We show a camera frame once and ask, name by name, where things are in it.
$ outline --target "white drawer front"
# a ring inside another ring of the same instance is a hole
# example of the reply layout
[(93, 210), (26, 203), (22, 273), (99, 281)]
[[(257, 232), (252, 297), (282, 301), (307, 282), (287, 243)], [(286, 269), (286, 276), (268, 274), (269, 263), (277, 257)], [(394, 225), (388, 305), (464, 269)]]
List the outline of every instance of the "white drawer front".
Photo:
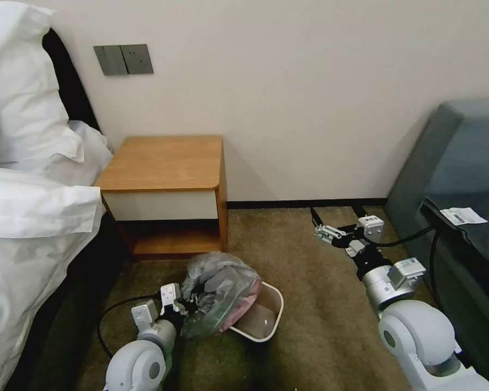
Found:
[(216, 193), (141, 192), (104, 193), (116, 220), (216, 219)]

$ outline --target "paper tag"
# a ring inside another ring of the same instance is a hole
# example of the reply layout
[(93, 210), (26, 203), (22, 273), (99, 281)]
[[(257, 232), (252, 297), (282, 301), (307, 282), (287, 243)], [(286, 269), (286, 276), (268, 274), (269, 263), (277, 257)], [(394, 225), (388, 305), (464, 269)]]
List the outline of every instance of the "paper tag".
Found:
[(488, 223), (471, 208), (449, 208), (440, 211), (453, 225)]

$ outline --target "white trash can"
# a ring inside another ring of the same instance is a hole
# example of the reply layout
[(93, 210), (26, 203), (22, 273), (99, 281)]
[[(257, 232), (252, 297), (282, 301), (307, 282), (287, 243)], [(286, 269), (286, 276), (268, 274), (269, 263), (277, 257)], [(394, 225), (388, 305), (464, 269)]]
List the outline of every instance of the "white trash can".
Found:
[(230, 329), (254, 342), (266, 342), (275, 334), (283, 309), (281, 292), (263, 282), (254, 304)]

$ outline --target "clear plastic bag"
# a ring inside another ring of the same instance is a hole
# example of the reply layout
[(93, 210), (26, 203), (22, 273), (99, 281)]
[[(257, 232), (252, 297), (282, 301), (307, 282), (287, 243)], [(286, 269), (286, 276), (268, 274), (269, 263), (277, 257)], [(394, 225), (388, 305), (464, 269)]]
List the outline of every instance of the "clear plastic bag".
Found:
[(193, 299), (198, 311), (185, 319), (181, 336), (206, 337), (226, 330), (251, 307), (261, 286), (257, 272), (233, 255), (193, 257), (181, 295)]

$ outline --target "light switch panel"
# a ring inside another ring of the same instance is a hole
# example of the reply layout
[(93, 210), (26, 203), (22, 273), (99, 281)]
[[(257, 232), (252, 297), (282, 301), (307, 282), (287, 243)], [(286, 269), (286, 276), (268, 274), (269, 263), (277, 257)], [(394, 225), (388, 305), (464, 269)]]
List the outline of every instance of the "light switch panel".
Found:
[(119, 45), (94, 46), (94, 51), (104, 75), (128, 74)]
[(154, 73), (146, 44), (122, 45), (121, 51), (129, 74)]

